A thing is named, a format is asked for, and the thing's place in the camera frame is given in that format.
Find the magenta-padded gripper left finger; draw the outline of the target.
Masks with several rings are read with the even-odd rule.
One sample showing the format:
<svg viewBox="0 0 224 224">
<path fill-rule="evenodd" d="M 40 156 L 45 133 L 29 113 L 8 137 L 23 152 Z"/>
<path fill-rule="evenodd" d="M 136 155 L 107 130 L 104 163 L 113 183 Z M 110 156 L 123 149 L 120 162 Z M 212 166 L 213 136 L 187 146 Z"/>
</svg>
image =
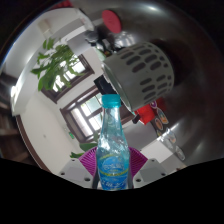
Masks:
<svg viewBox="0 0 224 224">
<path fill-rule="evenodd" d="M 93 147 L 79 158 L 72 158 L 59 172 L 59 176 L 84 188 L 97 188 L 99 183 L 96 148 Z"/>
</svg>

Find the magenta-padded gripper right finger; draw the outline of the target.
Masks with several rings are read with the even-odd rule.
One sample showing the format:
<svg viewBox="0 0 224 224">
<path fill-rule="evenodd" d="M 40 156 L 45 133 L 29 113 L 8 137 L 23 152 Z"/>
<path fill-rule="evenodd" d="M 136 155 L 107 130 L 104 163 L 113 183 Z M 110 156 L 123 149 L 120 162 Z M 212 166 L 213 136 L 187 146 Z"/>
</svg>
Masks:
<svg viewBox="0 0 224 224">
<path fill-rule="evenodd" d="M 155 159 L 148 159 L 137 149 L 130 147 L 128 187 L 140 188 L 167 175 L 165 169 Z"/>
</svg>

